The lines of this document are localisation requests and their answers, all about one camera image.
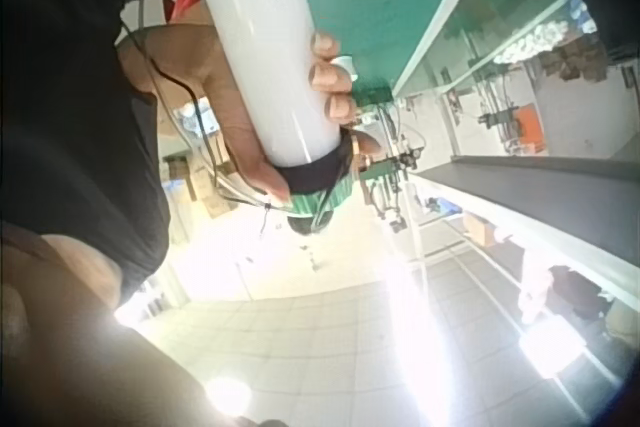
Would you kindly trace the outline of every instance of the finger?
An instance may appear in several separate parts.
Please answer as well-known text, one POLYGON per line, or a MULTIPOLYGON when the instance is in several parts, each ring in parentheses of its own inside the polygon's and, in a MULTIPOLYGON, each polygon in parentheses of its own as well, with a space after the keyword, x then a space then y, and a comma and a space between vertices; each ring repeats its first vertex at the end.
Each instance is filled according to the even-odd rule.
POLYGON ((311 39, 311 51, 316 57, 331 60, 340 53, 340 42, 323 32, 316 32, 311 39))
POLYGON ((278 171, 266 161, 259 163, 253 169, 245 171, 244 177, 251 186, 268 192, 280 202, 288 202, 291 198, 291 192, 287 182, 278 171))
POLYGON ((360 147, 361 154, 375 155, 382 152, 382 146, 369 134, 365 134, 359 130, 354 130, 353 135, 358 139, 358 146, 360 147))
POLYGON ((357 108, 358 106, 353 97, 346 94, 336 94, 327 99, 325 113, 332 122, 345 125, 356 119, 357 108))
POLYGON ((238 173, 250 186, 273 195, 281 202, 290 197, 284 178, 269 164, 253 129, 230 128, 225 132, 227 151, 238 173))
POLYGON ((351 92, 351 75, 342 67, 319 61, 309 73, 311 88, 319 92, 348 93, 351 92))

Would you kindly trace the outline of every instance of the hand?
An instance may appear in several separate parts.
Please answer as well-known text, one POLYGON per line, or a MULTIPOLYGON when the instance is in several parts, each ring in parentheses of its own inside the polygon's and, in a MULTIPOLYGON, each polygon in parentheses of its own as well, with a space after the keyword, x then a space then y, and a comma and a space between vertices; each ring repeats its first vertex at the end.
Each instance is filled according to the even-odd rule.
MULTIPOLYGON (((325 108, 327 118, 337 124, 348 125, 355 120, 357 108, 350 95, 351 76, 330 63, 340 52, 340 43, 328 35, 316 34, 311 44, 318 58, 309 74, 311 87, 330 94, 325 108)), ((215 108, 227 149, 240 174, 250 185, 286 201, 290 197, 289 186, 266 158, 221 49, 219 55, 219 68, 214 69, 205 81, 204 90, 215 108)), ((355 132, 355 135, 361 153, 374 154, 380 150, 372 137, 362 132, 355 132)))

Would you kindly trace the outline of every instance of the bright light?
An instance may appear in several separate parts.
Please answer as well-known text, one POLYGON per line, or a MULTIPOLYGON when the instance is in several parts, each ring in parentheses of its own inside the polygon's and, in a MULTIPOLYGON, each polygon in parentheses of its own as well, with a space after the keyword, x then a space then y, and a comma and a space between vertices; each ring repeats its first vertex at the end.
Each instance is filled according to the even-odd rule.
POLYGON ((144 292, 136 292, 131 300, 114 312, 114 316, 120 324, 136 328, 142 321, 144 313, 153 296, 144 292))
POLYGON ((452 395, 450 362, 427 299, 415 285, 409 266, 400 259, 386 262, 385 278, 404 379, 430 425, 448 425, 452 395))
POLYGON ((520 337, 520 348, 545 379, 580 357, 585 345, 580 334, 559 315, 536 323, 520 337))
POLYGON ((218 378, 205 389, 213 406, 231 417, 243 415, 251 402, 251 389, 239 380, 218 378))

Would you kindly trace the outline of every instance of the person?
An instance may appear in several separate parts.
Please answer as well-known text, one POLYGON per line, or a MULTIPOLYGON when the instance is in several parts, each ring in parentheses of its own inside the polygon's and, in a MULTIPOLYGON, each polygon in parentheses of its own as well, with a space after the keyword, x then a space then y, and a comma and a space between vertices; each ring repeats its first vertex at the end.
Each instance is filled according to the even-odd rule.
MULTIPOLYGON (((112 315, 168 248, 157 92, 134 39, 115 46, 128 1, 2 0, 4 425, 255 425, 215 412, 197 381, 112 315)), ((286 199, 215 27, 144 36, 164 72, 209 99, 246 181, 286 199)), ((328 62, 339 43, 317 34, 312 48, 312 86, 347 123, 351 81, 328 62)), ((171 108, 189 100, 157 82, 171 108)), ((375 148, 359 138, 362 152, 375 148)))

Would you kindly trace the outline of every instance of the white tube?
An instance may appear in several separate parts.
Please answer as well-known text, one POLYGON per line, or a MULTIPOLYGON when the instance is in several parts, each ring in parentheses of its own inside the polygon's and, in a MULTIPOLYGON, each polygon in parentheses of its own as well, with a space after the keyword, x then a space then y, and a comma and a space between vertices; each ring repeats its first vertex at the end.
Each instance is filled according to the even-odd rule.
POLYGON ((269 160, 313 162, 340 143, 309 87, 314 33, 307 0, 207 0, 234 77, 269 160))

